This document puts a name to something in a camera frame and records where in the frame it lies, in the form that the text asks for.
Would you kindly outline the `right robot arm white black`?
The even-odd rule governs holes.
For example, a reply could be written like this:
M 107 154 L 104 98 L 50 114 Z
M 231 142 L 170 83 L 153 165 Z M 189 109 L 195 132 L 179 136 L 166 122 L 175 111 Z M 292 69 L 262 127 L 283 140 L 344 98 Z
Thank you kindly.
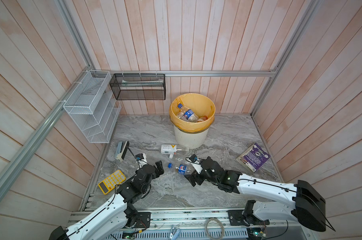
M 204 181 L 217 186 L 226 193 L 252 195 L 268 199 L 268 203 L 248 201 L 245 215 L 258 221 L 280 219 L 296 221 L 317 232 L 327 228 L 335 230 L 326 217 L 326 201 L 314 187 L 299 180 L 296 184 L 277 183 L 258 179 L 233 170 L 225 170 L 211 157 L 199 159 L 192 155 L 185 164 L 177 167 L 192 186 Z

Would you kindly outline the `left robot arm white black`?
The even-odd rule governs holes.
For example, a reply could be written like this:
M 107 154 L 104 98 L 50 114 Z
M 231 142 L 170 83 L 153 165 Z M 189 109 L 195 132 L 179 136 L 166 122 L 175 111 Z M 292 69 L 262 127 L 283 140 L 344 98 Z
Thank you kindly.
M 149 193 L 151 181 L 164 173 L 161 161 L 149 165 L 140 161 L 135 176 L 119 185 L 114 194 L 99 208 L 77 223 L 57 227 L 50 240 L 102 240 L 114 231 L 136 224 L 137 210 L 133 204 Z

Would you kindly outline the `blue label crushed bottle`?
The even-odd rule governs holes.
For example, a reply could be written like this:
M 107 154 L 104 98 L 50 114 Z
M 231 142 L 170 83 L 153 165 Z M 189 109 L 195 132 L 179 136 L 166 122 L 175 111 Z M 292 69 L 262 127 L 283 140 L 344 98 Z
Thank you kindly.
M 191 166 L 188 166 L 185 164 L 176 165 L 176 164 L 169 163 L 168 168 L 174 169 L 180 175 L 190 175 L 193 172 Z

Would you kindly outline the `blue cap crushed bottle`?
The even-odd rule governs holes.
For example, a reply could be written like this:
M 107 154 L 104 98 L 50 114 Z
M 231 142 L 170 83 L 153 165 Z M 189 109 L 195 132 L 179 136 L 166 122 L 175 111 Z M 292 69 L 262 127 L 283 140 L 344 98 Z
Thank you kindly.
M 179 119 L 191 123 L 196 123 L 199 120 L 199 117 L 192 111 L 192 109 L 185 107 L 181 103 L 178 104 L 178 108 L 180 110 L 180 112 L 177 114 Z

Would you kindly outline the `clear bottle white cap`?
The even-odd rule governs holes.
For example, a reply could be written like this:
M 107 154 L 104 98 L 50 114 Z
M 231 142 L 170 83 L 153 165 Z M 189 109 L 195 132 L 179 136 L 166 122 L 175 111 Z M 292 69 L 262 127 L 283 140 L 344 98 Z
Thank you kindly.
M 169 158 L 170 158 L 171 162 L 174 164 L 191 164 L 192 163 L 192 161 L 189 158 L 183 157 L 182 155 L 171 154 L 171 155 L 169 155 Z

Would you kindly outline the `orange cap small bottle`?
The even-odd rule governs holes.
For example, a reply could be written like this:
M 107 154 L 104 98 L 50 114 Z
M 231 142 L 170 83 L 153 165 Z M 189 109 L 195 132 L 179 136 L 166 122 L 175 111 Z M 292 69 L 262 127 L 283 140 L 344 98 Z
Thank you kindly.
M 207 119 L 208 119 L 207 116 L 202 116 L 202 117 L 200 117 L 200 118 L 197 120 L 197 122 L 198 122 L 198 123 L 204 122 L 204 121 L 206 121 Z

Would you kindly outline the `white label clear bottle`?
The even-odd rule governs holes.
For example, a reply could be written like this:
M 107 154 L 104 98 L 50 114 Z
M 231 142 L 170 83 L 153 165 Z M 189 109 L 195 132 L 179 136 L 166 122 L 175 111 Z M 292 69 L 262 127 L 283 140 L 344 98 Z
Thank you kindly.
M 179 144 L 162 144 L 161 153 L 165 155 L 187 154 L 189 148 Z

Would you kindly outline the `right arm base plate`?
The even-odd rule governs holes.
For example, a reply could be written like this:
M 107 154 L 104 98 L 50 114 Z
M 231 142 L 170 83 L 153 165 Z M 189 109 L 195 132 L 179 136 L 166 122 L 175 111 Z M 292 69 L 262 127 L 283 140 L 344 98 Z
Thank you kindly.
M 253 214 L 245 213 L 245 210 L 229 210 L 227 213 L 231 226 L 250 227 L 251 225 L 265 226 L 270 224 L 269 220 L 259 220 Z

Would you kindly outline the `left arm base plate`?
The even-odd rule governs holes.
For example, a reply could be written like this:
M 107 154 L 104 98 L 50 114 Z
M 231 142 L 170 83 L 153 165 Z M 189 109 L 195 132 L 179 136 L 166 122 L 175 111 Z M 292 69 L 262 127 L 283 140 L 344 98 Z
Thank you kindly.
M 130 217 L 126 224 L 126 228 L 147 229 L 151 223 L 151 212 L 138 212 Z

